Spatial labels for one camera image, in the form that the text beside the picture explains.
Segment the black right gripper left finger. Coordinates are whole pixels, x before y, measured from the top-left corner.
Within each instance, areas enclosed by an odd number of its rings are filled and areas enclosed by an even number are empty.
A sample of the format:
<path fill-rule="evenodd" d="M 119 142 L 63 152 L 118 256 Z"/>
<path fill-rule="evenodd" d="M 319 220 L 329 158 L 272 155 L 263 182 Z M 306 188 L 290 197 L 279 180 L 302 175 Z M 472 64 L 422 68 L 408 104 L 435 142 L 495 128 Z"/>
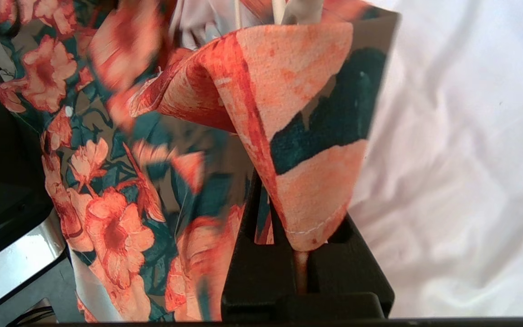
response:
<path fill-rule="evenodd" d="M 222 292 L 222 318 L 282 318 L 281 301 L 297 292 L 293 250 L 272 203 L 274 244 L 255 243 L 262 186 L 253 173 Z"/>

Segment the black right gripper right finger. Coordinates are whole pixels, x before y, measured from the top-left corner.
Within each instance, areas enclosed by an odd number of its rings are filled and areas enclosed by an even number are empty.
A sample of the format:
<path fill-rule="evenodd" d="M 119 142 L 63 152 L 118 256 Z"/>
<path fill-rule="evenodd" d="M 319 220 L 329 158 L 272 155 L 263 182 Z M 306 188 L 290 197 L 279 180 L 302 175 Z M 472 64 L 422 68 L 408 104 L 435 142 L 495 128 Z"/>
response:
<path fill-rule="evenodd" d="M 395 293 L 361 233 L 346 215 L 328 242 L 309 255 L 309 288 L 319 294 L 371 293 L 388 318 Z"/>

